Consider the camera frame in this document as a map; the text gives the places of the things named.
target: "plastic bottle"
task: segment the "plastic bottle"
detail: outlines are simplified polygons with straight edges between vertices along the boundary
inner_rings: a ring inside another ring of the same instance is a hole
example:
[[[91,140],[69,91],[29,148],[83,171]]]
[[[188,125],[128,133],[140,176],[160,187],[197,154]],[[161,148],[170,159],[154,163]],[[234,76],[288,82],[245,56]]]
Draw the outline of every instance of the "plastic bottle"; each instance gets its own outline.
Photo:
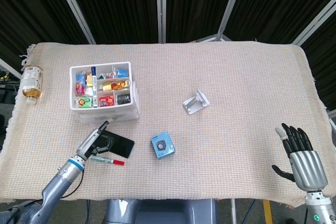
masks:
[[[26,104],[34,105],[42,92],[43,69],[38,65],[27,65],[21,78],[22,93]]]

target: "floor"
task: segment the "floor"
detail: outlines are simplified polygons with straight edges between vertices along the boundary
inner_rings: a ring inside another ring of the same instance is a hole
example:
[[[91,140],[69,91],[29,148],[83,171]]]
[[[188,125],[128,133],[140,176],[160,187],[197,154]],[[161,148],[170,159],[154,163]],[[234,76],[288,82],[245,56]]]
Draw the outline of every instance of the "floor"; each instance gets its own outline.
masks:
[[[9,104],[0,104],[0,114],[5,116],[6,122],[12,115],[14,106]],[[333,132],[333,142],[336,145],[336,134]],[[4,137],[0,136],[0,145],[2,145]],[[237,222],[242,223],[246,212],[248,211],[253,199],[236,199]],[[265,223],[262,200],[256,200],[253,208],[248,215],[245,223],[248,224],[263,224]],[[91,201],[91,224],[101,224],[106,210],[106,201]],[[6,210],[13,204],[0,204],[0,212]],[[273,223],[285,224],[286,219],[293,218],[298,224],[303,223],[305,216],[305,206],[300,206],[296,209],[290,209],[284,204],[271,202],[271,212]],[[218,223],[231,223],[230,200],[221,200],[217,205]],[[49,224],[70,224],[84,223],[86,219],[86,201],[61,201],[54,210]],[[312,221],[307,221],[307,224],[313,224]]]

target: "black curtain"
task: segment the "black curtain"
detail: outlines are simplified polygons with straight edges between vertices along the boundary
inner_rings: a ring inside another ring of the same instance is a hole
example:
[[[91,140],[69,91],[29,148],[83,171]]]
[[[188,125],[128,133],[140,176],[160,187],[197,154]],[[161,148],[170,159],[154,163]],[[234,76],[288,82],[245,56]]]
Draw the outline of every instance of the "black curtain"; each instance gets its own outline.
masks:
[[[330,0],[237,0],[224,34],[232,40],[287,44]]]
[[[156,0],[77,0],[98,44],[158,43]]]
[[[1,20],[0,57],[18,71],[31,44],[87,44],[66,0],[1,0]]]
[[[167,0],[166,41],[190,42],[218,32],[228,0]]]
[[[329,110],[336,109],[336,13],[302,45],[320,99]]]

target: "white metal bracket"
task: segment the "white metal bracket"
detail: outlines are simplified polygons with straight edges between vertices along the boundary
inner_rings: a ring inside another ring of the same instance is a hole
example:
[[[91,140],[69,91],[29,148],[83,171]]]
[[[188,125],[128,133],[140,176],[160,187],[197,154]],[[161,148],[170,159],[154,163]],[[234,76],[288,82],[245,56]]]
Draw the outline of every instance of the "white metal bracket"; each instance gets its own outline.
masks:
[[[183,107],[186,112],[191,115],[195,112],[207,107],[210,103],[205,95],[197,89],[196,96],[189,98],[188,100],[184,101]]]

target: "bottle cap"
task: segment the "bottle cap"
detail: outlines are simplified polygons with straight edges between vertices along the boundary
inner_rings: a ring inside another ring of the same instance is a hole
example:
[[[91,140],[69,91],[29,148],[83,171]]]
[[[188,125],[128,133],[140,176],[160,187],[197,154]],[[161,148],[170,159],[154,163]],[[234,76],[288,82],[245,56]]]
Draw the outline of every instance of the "bottle cap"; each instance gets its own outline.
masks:
[[[35,105],[36,102],[37,102],[37,99],[35,97],[27,97],[26,98],[26,104]]]

